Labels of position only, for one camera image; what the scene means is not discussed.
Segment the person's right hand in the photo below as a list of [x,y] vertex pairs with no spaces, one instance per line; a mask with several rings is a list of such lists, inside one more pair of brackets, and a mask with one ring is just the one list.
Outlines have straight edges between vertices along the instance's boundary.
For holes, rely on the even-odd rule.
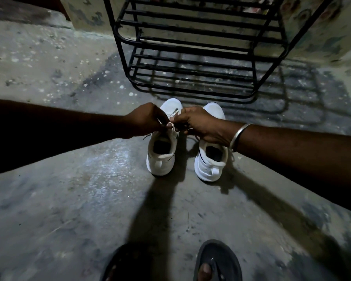
[[184,133],[186,135],[195,135],[204,138],[210,143],[221,143],[226,147],[243,126],[243,123],[227,121],[212,116],[201,106],[193,106],[195,111],[190,114],[188,122],[193,127],[194,133]]

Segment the person's left hand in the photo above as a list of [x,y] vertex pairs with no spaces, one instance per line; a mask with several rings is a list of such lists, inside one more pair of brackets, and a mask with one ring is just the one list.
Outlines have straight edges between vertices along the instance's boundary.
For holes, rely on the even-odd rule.
[[146,103],[122,117],[122,136],[132,138],[156,132],[156,109],[153,103]]

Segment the white sneaker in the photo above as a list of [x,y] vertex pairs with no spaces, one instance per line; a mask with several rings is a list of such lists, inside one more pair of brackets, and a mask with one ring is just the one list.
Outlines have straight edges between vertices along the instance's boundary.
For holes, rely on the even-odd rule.
[[228,147],[207,142],[200,136],[196,138],[199,140],[199,151],[195,157],[195,173],[205,182],[215,182],[220,179],[229,158]]
[[[181,114],[182,108],[182,103],[175,98],[168,99],[160,107],[169,119]],[[146,166],[152,175],[164,176],[173,169],[179,132],[175,130],[173,123],[170,124],[171,129],[150,134]]]

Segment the person's right forearm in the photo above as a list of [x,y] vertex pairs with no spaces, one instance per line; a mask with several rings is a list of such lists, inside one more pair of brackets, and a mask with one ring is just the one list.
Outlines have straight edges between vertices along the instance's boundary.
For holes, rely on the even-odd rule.
[[351,211],[351,136],[250,125],[234,151]]

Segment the person's left forearm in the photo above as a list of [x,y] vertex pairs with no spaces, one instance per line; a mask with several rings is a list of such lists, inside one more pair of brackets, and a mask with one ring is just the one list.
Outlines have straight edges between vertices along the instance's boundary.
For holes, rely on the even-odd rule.
[[123,119],[0,100],[0,174],[104,141],[131,138]]

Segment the black metal shoe rack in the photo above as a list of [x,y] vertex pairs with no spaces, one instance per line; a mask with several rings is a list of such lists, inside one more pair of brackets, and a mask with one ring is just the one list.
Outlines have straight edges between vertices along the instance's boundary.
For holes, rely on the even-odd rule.
[[145,92],[252,101],[334,0],[311,1],[290,36],[285,13],[301,0],[103,0],[131,84]]

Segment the black sandal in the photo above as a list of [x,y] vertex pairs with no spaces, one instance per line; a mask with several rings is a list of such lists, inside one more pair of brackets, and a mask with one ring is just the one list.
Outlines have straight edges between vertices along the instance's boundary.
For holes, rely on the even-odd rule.
[[128,242],[108,258],[99,281],[151,281],[153,257],[144,242]]
[[[210,267],[210,276],[200,279],[198,274],[204,264]],[[193,281],[243,281],[239,260],[225,243],[216,239],[207,240],[197,253]]]

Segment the person's right foot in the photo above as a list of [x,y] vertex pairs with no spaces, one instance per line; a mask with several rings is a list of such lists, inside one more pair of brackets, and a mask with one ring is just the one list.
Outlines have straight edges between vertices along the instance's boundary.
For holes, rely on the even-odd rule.
[[211,281],[213,277],[211,266],[208,263],[203,263],[197,273],[197,281]]

